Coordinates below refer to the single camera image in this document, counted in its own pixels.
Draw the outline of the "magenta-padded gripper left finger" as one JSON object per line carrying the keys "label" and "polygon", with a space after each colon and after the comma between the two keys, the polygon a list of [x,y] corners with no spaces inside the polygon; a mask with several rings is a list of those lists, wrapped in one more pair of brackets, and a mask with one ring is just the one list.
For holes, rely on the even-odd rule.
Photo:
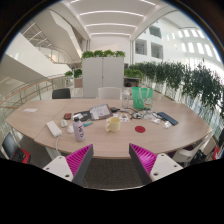
{"label": "magenta-padded gripper left finger", "polygon": [[67,181],[73,182],[78,186],[82,186],[84,176],[87,172],[93,154],[93,145],[90,144],[66,157],[57,156],[44,167],[44,170]]}

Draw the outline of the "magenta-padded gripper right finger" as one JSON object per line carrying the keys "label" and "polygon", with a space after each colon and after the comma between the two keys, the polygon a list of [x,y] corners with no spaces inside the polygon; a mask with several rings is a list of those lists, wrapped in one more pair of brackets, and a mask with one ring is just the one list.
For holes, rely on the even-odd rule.
{"label": "magenta-padded gripper right finger", "polygon": [[154,154],[133,143],[129,144],[129,154],[143,185],[147,185],[182,169],[182,166],[166,154]]}

